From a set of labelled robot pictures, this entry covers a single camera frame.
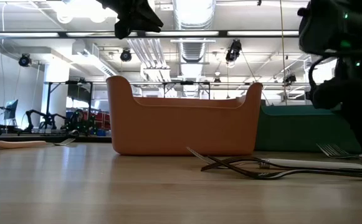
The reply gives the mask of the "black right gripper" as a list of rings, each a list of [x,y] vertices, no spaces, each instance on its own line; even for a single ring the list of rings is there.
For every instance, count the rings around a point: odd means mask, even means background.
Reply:
[[[350,125],[362,150],[362,80],[333,78],[325,81],[313,92],[312,104],[320,109],[331,109],[342,104],[341,114]]]

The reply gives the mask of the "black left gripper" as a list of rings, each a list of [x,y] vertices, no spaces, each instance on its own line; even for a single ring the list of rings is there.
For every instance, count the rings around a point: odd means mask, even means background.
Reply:
[[[102,7],[118,13],[115,24],[115,36],[118,39],[128,37],[133,30],[160,31],[164,26],[162,20],[154,12],[148,0],[97,0]]]

